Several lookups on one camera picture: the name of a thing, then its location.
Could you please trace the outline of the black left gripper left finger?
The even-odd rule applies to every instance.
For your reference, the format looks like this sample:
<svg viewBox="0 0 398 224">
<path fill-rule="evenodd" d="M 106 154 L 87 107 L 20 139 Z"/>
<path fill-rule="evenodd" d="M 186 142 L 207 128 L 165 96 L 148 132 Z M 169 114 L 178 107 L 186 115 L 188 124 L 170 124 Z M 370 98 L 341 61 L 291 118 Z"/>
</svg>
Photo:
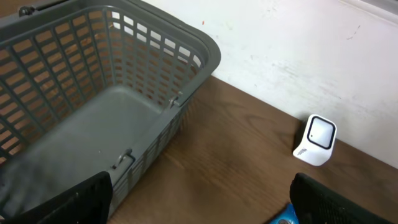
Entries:
<svg viewBox="0 0 398 224">
<path fill-rule="evenodd" d="M 113 197 L 110 174 L 99 172 L 49 201 L 12 218 L 4 224 L 99 223 L 108 221 Z"/>
</svg>

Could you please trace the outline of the blue Oreo cookie pack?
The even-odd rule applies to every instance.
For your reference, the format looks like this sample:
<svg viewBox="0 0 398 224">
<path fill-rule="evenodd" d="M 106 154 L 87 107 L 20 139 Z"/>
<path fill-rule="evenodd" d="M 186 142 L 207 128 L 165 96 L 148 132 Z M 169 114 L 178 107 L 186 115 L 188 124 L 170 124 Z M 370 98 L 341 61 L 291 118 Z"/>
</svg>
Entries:
<svg viewBox="0 0 398 224">
<path fill-rule="evenodd" d="M 299 224 L 294 206 L 291 203 L 288 203 L 286 208 L 272 218 L 269 224 Z"/>
</svg>

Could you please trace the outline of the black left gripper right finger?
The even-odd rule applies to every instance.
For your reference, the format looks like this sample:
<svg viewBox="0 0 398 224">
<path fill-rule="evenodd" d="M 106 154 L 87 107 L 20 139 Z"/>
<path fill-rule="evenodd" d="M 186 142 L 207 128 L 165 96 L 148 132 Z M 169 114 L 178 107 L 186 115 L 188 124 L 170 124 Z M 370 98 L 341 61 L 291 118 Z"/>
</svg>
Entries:
<svg viewBox="0 0 398 224">
<path fill-rule="evenodd" d="M 289 191 L 299 223 L 394 223 L 395 198 L 375 189 L 337 182 L 322 184 L 307 174 L 295 175 Z"/>
</svg>

